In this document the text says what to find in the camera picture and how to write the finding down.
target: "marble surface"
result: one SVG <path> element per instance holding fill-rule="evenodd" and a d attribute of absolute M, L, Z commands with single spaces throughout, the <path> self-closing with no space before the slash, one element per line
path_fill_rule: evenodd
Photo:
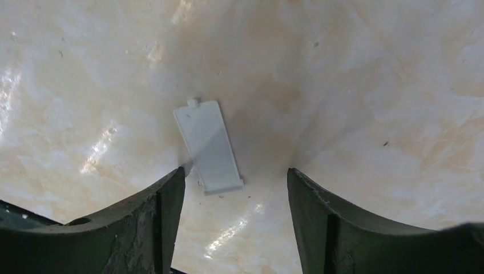
<path fill-rule="evenodd" d="M 480 0 L 0 1 L 0 199 L 62 223 L 187 161 L 218 100 L 246 189 L 187 180 L 174 267 L 300 273 L 285 173 L 382 216 L 484 221 Z"/>

